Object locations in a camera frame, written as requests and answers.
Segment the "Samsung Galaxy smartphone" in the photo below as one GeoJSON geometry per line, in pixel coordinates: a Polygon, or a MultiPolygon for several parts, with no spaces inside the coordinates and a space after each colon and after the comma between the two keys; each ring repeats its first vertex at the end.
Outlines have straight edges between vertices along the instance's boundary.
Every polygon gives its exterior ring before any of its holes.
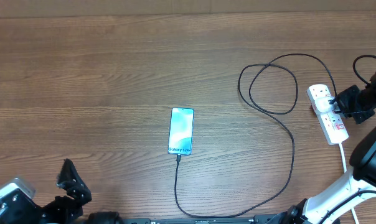
{"type": "Polygon", "coordinates": [[[194,110],[173,108],[169,126],[168,153],[188,156],[192,153],[194,110]]]}

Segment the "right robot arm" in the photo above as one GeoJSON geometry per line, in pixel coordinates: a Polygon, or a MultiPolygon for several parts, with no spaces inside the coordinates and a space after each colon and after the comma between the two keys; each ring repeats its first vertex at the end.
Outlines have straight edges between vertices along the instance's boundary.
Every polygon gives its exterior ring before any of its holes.
{"type": "MultiPolygon", "coordinates": [[[[352,85],[336,96],[319,94],[320,85],[308,89],[313,109],[330,145],[341,144],[348,135],[341,116],[363,123],[376,110],[376,71],[365,88],[352,85]]],[[[269,223],[339,223],[339,217],[356,205],[376,197],[376,127],[353,150],[349,167],[320,194],[302,200],[269,223]]]]}

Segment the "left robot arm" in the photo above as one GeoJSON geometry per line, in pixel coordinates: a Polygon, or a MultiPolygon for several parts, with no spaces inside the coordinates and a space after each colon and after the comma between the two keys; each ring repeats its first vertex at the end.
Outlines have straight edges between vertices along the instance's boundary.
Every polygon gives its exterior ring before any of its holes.
{"type": "Polygon", "coordinates": [[[72,223],[82,216],[92,195],[70,159],[64,160],[56,186],[66,195],[41,207],[33,201],[35,189],[30,183],[11,179],[0,187],[0,223],[72,223]]]}

